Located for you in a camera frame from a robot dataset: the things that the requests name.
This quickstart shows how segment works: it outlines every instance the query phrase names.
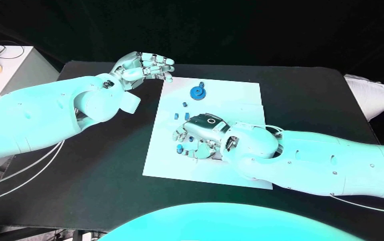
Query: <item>white cable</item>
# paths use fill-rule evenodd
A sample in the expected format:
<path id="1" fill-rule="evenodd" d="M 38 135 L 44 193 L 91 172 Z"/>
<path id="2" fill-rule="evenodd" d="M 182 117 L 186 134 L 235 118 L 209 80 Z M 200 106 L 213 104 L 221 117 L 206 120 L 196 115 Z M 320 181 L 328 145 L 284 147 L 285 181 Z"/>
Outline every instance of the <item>white cable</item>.
<path id="1" fill-rule="evenodd" d="M 57 158 L 57 156 L 58 156 L 58 154 L 59 154 L 59 152 L 61 152 L 61 149 L 62 149 L 62 145 L 64 145 L 64 143 L 65 143 L 65 140 L 62 141 L 62 144 L 61 144 L 61 147 L 59 147 L 59 149 L 58 149 L 58 152 L 57 152 L 57 154 L 55 154 L 55 156 L 52 157 L 52 159 L 51 159 L 51 161 L 49 161 L 49 163 L 47 164 L 47 166 L 44 167 L 44 169 L 39 171 L 39 173 L 22 184 L 22 185 L 19 185 L 18 187 L 15 187 L 13 188 L 13 190 L 9 190 L 6 193 L 3 193 L 2 195 L 0 195 L 0 197 L 3 197 L 3 196 L 6 196 L 9 193 L 12 193 L 15 190 L 18 190 L 22 186 L 25 186 L 35 178 L 36 178 L 36 176 L 44 172 L 44 170 L 47 169 L 47 167 L 51 165 L 51 162 L 54 161 L 54 159 Z"/>
<path id="2" fill-rule="evenodd" d="M 360 207 L 363 207 L 363 208 L 367 208 L 367 209 L 374 209 L 374 210 L 379 210 L 380 212 L 384 212 L 384 209 L 377 209 L 377 208 L 373 208 L 373 207 L 369 207 L 369 206 L 364 206 L 364 205 L 360 205 L 359 203 L 353 203 L 353 202 L 350 202 L 350 201 L 346 201 L 344 199 L 341 199 L 341 198 L 337 198 L 333 194 L 330 194 L 330 196 L 333 196 L 336 199 L 338 199 L 338 200 L 341 200 L 341 201 L 344 201 L 344 202 L 347 202 L 349 204 L 353 204 L 353 205 L 356 205 L 356 206 L 360 206 Z"/>
<path id="3" fill-rule="evenodd" d="M 51 154 L 52 152 L 57 150 L 58 146 L 61 145 L 62 142 L 59 142 L 55 146 L 55 148 L 47 153 L 47 155 L 35 162 L 32 163 L 25 169 L 22 169 L 18 173 L 15 173 L 13 175 L 8 176 L 6 178 L 0 179 L 0 182 L 6 181 L 8 179 L 11 179 L 13 176 L 16 176 L 19 173 L 25 172 L 28 169 L 31 169 Z"/>

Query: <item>white paper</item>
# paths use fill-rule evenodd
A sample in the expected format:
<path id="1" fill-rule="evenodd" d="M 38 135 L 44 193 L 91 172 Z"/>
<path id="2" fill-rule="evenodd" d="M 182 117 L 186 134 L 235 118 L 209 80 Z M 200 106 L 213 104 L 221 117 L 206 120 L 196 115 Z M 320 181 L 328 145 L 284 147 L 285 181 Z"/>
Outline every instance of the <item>white paper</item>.
<path id="1" fill-rule="evenodd" d="M 200 101 L 190 97 L 190 90 L 205 82 L 208 96 Z M 257 83 L 219 81 L 175 77 L 173 83 L 164 83 L 154 130 L 144 166 L 144 175 L 190 180 L 198 182 L 238 185 L 272 189 L 272 183 L 264 180 L 246 180 L 222 160 L 196 160 L 177 154 L 179 141 L 173 141 L 173 132 L 190 117 L 210 113 L 225 119 L 229 125 L 236 121 L 265 125 L 261 87 Z M 183 142 L 185 149 L 196 149 L 198 142 Z"/>

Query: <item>white robotic arm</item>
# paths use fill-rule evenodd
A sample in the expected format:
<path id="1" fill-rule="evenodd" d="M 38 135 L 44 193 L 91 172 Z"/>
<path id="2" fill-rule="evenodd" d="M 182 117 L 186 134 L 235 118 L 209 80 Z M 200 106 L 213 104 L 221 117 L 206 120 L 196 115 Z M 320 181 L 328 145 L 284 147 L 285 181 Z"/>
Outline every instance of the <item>white robotic arm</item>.
<path id="1" fill-rule="evenodd" d="M 173 81 L 175 61 L 133 52 L 111 73 L 21 89 L 0 97 L 0 157 L 47 148 L 123 109 L 134 113 L 140 98 L 129 90 L 144 79 Z"/>
<path id="2" fill-rule="evenodd" d="M 315 195 L 384 197 L 384 146 L 362 144 L 326 134 L 287 131 L 272 134 L 261 125 L 228 123 L 200 114 L 177 129 L 173 140 L 200 139 L 198 150 L 180 154 L 222 159 L 251 180 Z"/>

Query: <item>black table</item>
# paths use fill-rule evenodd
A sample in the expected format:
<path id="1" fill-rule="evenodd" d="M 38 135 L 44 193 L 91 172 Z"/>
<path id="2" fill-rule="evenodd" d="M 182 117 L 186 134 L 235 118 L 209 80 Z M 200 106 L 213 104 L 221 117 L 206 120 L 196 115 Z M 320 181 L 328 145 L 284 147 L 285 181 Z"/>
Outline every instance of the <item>black table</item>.
<path id="1" fill-rule="evenodd" d="M 61 79 L 98 75 L 113 65 L 70 62 Z M 344 77 L 333 69 L 177 65 L 175 75 L 261 83 L 268 124 L 379 144 Z M 285 210 L 366 239 L 382 236 L 384 213 L 331 197 L 278 186 L 264 190 L 143 176 L 162 87 L 162 81 L 146 81 L 133 91 L 141 98 L 137 113 L 120 111 L 113 120 L 67 140 L 41 176 L 0 199 L 0 224 L 113 230 L 162 208 L 231 202 Z M 47 151 L 18 155 L 6 174 L 28 166 Z M 2 192 L 26 181 L 45 164 L 47 161 L 2 183 Z M 384 200 L 374 197 L 356 196 L 349 200 L 384 208 Z"/>

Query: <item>robotic hand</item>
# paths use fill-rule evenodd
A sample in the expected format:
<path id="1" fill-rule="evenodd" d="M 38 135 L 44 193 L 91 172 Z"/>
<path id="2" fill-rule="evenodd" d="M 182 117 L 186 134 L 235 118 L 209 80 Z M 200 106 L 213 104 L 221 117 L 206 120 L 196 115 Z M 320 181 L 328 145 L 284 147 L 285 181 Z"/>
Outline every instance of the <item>robotic hand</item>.
<path id="1" fill-rule="evenodd" d="M 175 61 L 133 52 L 111 73 L 21 89 L 0 97 L 0 157 L 47 148 L 123 109 L 134 113 L 140 98 L 129 90 L 144 79 L 173 81 Z"/>
<path id="2" fill-rule="evenodd" d="M 384 146 L 326 134 L 297 132 L 200 114 L 179 127 L 173 140 L 200 140 L 198 150 L 179 151 L 198 159 L 222 159 L 246 179 L 315 195 L 384 197 Z"/>

